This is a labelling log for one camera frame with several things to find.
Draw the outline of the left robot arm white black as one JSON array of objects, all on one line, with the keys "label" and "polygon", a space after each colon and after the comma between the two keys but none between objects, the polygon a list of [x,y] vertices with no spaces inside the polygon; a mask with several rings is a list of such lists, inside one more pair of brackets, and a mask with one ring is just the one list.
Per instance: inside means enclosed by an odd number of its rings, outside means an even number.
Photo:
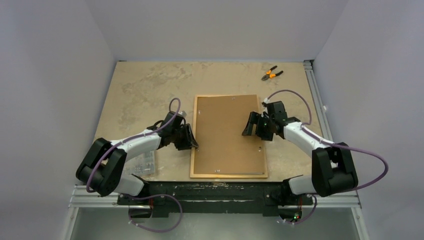
[{"label": "left robot arm white black", "polygon": [[102,137],[96,139],[75,176],[86,184],[90,192],[102,197],[111,193],[129,195],[132,201],[142,205],[149,199],[149,191],[144,187],[147,182],[134,174],[124,174],[125,163],[169,144],[179,151],[199,147],[191,125],[181,112],[169,111],[164,120],[128,138],[111,141]]}]

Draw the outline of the brown backing board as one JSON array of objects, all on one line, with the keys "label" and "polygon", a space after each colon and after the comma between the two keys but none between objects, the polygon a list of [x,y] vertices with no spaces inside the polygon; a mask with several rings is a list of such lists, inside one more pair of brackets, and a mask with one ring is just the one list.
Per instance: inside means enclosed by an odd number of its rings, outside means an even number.
[{"label": "brown backing board", "polygon": [[259,98],[248,95],[197,95],[193,133],[198,149],[191,152],[192,178],[267,178],[264,142],[243,136]]}]

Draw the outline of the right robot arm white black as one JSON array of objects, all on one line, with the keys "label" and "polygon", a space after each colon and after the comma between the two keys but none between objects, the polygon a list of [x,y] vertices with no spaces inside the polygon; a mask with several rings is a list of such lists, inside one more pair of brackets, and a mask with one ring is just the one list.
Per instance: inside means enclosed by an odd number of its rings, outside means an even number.
[{"label": "right robot arm white black", "polygon": [[287,140],[311,158],[311,174],[283,181],[280,196],[288,204],[303,194],[327,197],[350,191],[359,184],[353,157],[348,146],[329,142],[307,127],[296,117],[288,117],[282,101],[263,103],[263,113],[252,111],[243,136],[256,135],[262,141],[272,141],[274,136]]}]

